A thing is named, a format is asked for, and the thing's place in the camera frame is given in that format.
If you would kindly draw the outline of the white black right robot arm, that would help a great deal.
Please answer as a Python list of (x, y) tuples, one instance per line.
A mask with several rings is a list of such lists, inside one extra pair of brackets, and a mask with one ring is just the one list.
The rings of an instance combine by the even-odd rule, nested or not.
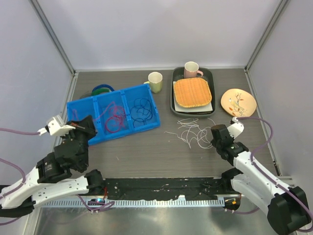
[(288, 235), (312, 221), (304, 190), (291, 187), (262, 166), (249, 149), (235, 138), (244, 130), (242, 123), (229, 127), (219, 124), (211, 127), (212, 145), (222, 159), (233, 168), (222, 174), (221, 188), (226, 193), (243, 194), (267, 217), (273, 230)]

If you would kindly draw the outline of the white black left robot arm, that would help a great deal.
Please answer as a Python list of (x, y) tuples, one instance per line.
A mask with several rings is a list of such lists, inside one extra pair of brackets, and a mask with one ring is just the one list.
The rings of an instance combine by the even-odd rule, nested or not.
[(61, 137), (61, 143), (34, 168), (10, 186), (0, 187), (0, 215), (19, 218), (47, 202), (72, 195), (100, 195), (105, 183), (97, 169), (89, 166), (89, 140), (97, 134), (91, 115), (64, 122), (59, 115), (35, 135)]

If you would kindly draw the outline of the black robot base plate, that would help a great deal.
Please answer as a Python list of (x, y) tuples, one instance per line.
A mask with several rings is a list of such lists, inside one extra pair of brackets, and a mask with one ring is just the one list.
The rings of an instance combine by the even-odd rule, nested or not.
[(99, 189), (85, 196), (108, 196), (110, 200), (211, 200), (218, 195), (237, 195), (230, 182), (223, 178), (107, 178)]

